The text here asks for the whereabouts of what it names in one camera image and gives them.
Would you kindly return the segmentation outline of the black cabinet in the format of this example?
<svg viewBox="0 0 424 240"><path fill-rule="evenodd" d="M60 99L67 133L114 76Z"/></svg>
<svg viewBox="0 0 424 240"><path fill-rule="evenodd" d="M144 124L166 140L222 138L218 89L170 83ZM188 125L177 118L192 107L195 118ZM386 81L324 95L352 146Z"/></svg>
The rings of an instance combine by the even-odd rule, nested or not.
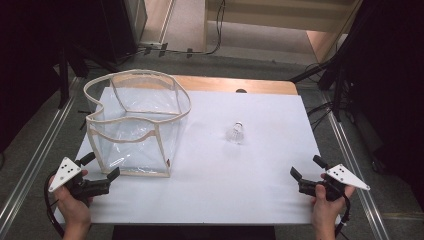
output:
<svg viewBox="0 0 424 240"><path fill-rule="evenodd" d="M137 51L148 20L144 0L77 0L75 44L116 63Z"/></svg>

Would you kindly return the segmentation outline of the white shuttlecock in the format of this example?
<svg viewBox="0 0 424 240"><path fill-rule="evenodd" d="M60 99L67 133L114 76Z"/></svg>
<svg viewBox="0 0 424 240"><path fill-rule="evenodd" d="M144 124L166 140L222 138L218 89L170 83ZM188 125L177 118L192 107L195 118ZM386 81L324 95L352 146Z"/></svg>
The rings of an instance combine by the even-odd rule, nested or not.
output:
<svg viewBox="0 0 424 240"><path fill-rule="evenodd" d="M226 132L226 139L234 144L241 144L244 141L244 126L241 122L236 122L231 129Z"/></svg>

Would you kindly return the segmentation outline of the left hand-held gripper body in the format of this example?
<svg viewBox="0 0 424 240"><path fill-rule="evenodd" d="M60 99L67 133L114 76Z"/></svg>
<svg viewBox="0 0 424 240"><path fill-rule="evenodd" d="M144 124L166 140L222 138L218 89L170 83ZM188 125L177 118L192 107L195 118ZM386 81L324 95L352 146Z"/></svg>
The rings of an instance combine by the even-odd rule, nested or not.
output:
<svg viewBox="0 0 424 240"><path fill-rule="evenodd" d="M51 184L48 186L48 191L53 193L59 187L64 186L75 199L80 201L108 194L111 182L107 178L95 181L84 179L82 166L78 166L77 161L73 161L68 157L63 158Z"/></svg>

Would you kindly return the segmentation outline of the person's left hand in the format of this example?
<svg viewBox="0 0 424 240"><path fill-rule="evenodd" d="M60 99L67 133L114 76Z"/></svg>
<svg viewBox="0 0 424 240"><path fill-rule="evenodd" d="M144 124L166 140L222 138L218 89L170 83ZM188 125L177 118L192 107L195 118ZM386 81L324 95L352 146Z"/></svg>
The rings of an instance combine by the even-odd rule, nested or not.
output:
<svg viewBox="0 0 424 240"><path fill-rule="evenodd" d="M89 208L83 202L76 200L64 186L56 189L53 194L65 219L65 231L68 229L81 229L88 232L91 226Z"/></svg>

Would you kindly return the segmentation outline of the white table cover sheet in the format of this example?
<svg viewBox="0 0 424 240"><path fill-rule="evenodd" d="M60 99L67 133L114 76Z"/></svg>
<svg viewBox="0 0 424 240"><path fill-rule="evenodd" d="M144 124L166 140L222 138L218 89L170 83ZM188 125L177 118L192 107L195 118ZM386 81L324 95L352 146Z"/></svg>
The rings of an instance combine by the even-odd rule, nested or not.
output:
<svg viewBox="0 0 424 240"><path fill-rule="evenodd" d="M171 175L119 176L91 204L95 224L308 224L290 169L319 180L319 150L298 95L192 91ZM244 141L226 132L244 126Z"/></svg>

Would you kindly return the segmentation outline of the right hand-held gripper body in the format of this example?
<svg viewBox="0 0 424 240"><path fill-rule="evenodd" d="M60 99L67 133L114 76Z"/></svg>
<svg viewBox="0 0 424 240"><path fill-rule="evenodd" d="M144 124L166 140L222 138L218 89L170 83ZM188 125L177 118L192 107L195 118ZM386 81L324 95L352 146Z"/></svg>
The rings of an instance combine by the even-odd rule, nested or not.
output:
<svg viewBox="0 0 424 240"><path fill-rule="evenodd" d="M316 196L315 188L317 185L322 185L326 189L326 200L335 201L343 196L346 186L353 186L362 190L370 190L370 186L363 182L359 177L353 174L343 164L338 164L332 167L324 166L325 177L322 181L306 180L301 174L298 174L299 192Z"/></svg>

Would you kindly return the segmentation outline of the dark curtain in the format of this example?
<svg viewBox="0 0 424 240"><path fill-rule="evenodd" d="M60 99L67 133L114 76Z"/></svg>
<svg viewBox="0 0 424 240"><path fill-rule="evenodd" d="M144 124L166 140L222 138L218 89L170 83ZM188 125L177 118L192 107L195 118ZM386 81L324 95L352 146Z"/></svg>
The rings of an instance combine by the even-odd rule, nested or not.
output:
<svg viewBox="0 0 424 240"><path fill-rule="evenodd" d="M0 153L62 84L52 0L0 0Z"/></svg>
<svg viewBox="0 0 424 240"><path fill-rule="evenodd" d="M346 43L349 95L373 160L424 210L424 0L363 0Z"/></svg>

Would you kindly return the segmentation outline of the person's right hand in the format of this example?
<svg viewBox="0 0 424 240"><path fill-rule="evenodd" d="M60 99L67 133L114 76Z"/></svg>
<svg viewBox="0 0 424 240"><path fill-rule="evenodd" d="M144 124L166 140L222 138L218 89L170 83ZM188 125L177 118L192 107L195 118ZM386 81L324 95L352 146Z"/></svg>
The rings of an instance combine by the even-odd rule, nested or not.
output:
<svg viewBox="0 0 424 240"><path fill-rule="evenodd" d="M336 217L345 205L345 200L339 198L335 201L326 199L326 189L323 185L318 184L315 187L316 196L311 199L313 205L312 225L314 231L330 231L335 232Z"/></svg>

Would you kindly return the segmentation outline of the clear plastic bag beige trim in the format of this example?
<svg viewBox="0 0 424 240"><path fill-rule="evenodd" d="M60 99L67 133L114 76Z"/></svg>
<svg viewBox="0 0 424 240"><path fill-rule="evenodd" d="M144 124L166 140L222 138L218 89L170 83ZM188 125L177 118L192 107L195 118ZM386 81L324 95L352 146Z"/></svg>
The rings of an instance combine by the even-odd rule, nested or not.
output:
<svg viewBox="0 0 424 240"><path fill-rule="evenodd" d="M89 81L87 136L103 173L168 177L191 99L175 77L127 70Z"/></svg>

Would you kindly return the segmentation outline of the black metal stand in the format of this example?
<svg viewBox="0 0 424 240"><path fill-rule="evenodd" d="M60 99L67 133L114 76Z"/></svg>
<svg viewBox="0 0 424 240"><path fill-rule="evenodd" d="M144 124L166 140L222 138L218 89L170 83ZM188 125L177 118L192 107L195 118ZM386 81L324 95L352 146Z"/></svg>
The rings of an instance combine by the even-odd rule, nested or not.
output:
<svg viewBox="0 0 424 240"><path fill-rule="evenodd" d="M88 75L88 67L84 61L83 54L78 45L65 44L59 51L59 90L60 102L59 109L62 109L67 103L69 93L68 66L71 66L77 77L86 77Z"/></svg>

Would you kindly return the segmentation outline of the black tripod stand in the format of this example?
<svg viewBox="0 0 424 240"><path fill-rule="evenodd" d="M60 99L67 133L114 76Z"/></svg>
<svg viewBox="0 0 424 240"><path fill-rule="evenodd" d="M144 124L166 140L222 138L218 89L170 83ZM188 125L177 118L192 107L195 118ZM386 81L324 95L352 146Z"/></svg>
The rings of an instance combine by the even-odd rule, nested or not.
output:
<svg viewBox="0 0 424 240"><path fill-rule="evenodd" d="M318 81L318 88L320 90L328 90L332 86L332 84L335 84L333 101L330 110L333 112L333 115L336 120L340 122L343 84L346 80L346 71L341 60L334 56L329 60L323 63L319 63L311 69L306 70L295 77L292 77L290 79L290 82L298 83L319 72L323 72L321 79Z"/></svg>

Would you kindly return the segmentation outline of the aluminium floor rail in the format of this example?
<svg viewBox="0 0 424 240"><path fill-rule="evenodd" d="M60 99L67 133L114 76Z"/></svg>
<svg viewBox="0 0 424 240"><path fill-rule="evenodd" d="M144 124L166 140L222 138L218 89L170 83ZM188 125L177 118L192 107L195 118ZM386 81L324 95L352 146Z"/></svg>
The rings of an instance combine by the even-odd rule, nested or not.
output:
<svg viewBox="0 0 424 240"><path fill-rule="evenodd" d="M16 215L18 214L25 197L35 181L44 161L53 145L64 121L66 120L75 97L78 94L80 85L84 78L74 77L70 81L70 97L65 101L61 109L54 108L52 119L48 123L47 129L43 132L42 138L36 142L37 148L30 155L28 162L24 165L21 175L14 184L13 189L7 196L5 202L0 206L0 239L3 239L9 231Z"/></svg>
<svg viewBox="0 0 424 240"><path fill-rule="evenodd" d="M324 126L314 131L320 153L328 161L342 163L365 180L343 124L337 121L331 110L323 117L323 123ZM338 239L391 240L370 191L356 190L351 199L350 221L341 228Z"/></svg>

